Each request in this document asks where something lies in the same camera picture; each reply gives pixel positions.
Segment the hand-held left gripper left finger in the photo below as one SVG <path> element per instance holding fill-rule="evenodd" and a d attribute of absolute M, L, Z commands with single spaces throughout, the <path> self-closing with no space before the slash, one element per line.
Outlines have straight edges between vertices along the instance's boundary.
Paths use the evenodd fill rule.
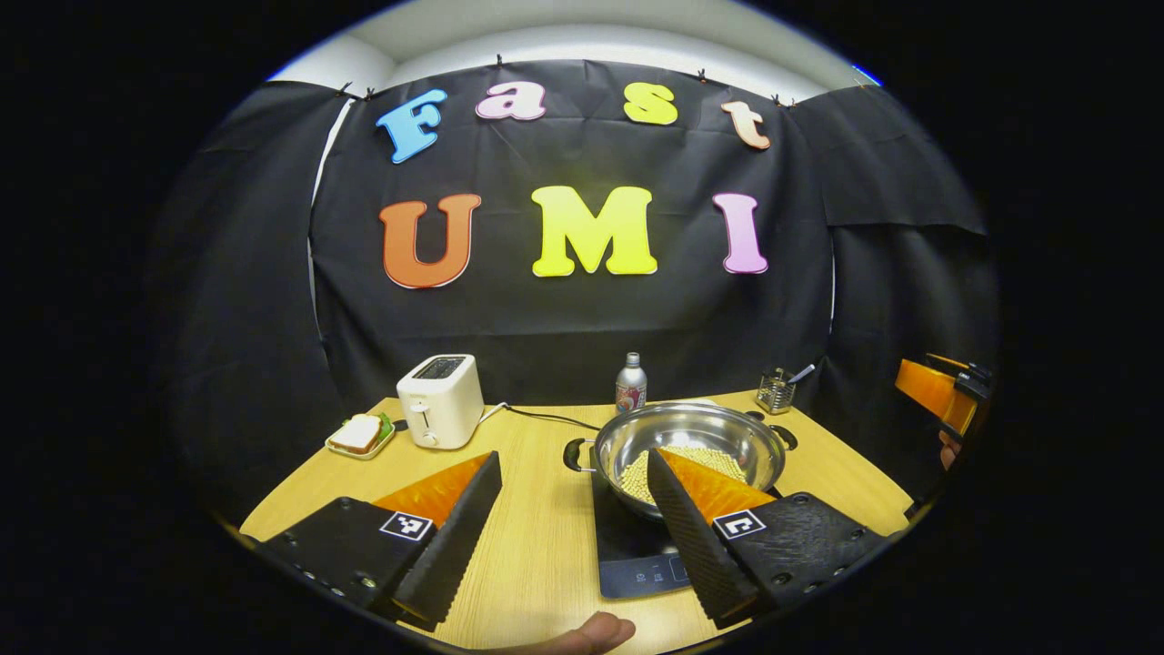
<path fill-rule="evenodd" d="M 353 607 L 435 631 L 502 487 L 499 453 L 483 453 L 378 501 L 338 497 L 260 551 Z"/>

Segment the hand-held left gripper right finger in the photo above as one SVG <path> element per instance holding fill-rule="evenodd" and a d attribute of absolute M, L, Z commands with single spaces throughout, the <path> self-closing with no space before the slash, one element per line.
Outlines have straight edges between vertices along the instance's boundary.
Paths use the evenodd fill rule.
<path fill-rule="evenodd" d="M 815 494 L 778 499 L 677 453 L 650 453 L 647 482 L 717 629 L 814 600 L 889 543 Z"/>

